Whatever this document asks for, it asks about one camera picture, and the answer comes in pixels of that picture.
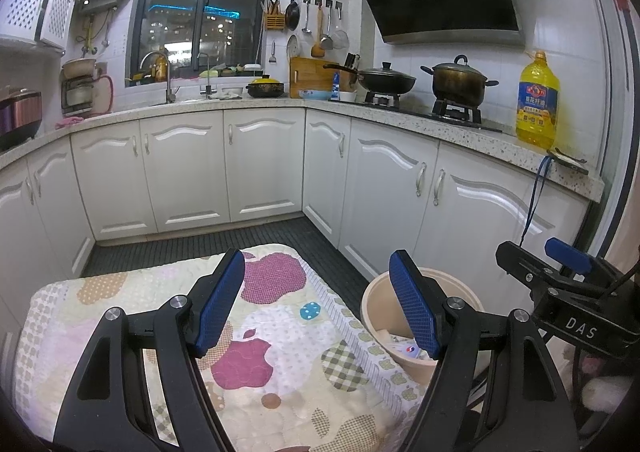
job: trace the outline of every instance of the faucet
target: faucet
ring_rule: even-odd
[[[206,56],[207,57],[207,86],[205,87],[204,92],[201,91],[200,93],[203,94],[205,96],[205,98],[207,99],[211,99],[211,79],[210,79],[210,74],[209,74],[209,67],[210,67],[210,58],[209,55],[207,53],[200,53],[198,55],[198,59],[200,59],[201,56]]]
[[[144,58],[142,58],[142,61],[140,62],[140,69],[142,70],[142,66],[145,64],[146,59],[152,54],[164,56],[164,59],[166,60],[166,103],[174,103],[175,94],[171,90],[171,62],[169,61],[169,56],[162,51],[151,51],[150,53],[145,54]]]

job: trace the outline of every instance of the pot handle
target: pot handle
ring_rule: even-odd
[[[349,67],[345,67],[345,66],[341,66],[338,64],[324,64],[324,66],[322,66],[322,69],[339,69],[339,70],[345,70],[346,72],[350,72],[351,74],[357,74],[357,70],[355,69],[350,69]]]

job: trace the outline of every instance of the blue polka dot patch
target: blue polka dot patch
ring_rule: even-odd
[[[316,302],[309,302],[300,309],[300,316],[304,320],[313,320],[320,314],[320,305]]]

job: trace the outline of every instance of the window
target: window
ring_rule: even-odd
[[[131,74],[143,57],[168,51],[177,78],[193,78],[210,67],[255,62],[264,0],[139,0],[131,46]]]

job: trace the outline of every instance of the metal screw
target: metal screw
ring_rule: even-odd
[[[447,305],[452,309],[462,309],[465,307],[465,301],[460,297],[447,298]]]
[[[187,304],[187,297],[185,297],[184,295],[176,295],[169,301],[169,305],[176,309],[181,308],[185,304]]]
[[[527,313],[524,309],[516,309],[513,312],[513,317],[518,321],[518,322],[526,322],[529,320],[529,313]]]
[[[122,313],[122,311],[120,311],[119,308],[117,307],[111,307],[107,310],[107,313],[104,314],[104,317],[107,320],[116,320],[116,318],[118,318],[120,316],[120,314]]]

